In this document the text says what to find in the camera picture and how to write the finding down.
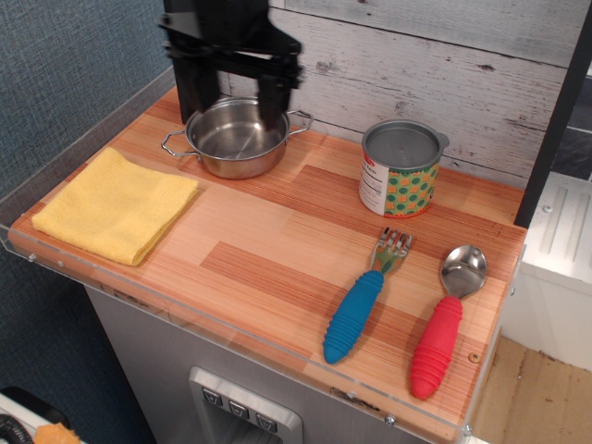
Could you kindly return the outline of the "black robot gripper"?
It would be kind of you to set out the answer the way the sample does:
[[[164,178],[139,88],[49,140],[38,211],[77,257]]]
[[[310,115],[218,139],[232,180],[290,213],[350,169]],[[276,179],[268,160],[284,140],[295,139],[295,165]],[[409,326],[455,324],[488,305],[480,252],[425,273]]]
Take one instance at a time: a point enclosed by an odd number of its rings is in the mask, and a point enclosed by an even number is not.
[[[166,12],[158,25],[175,60],[180,111],[203,112],[219,99],[217,72],[258,80],[259,115],[274,130],[300,87],[302,45],[277,28],[267,1],[193,1]]]

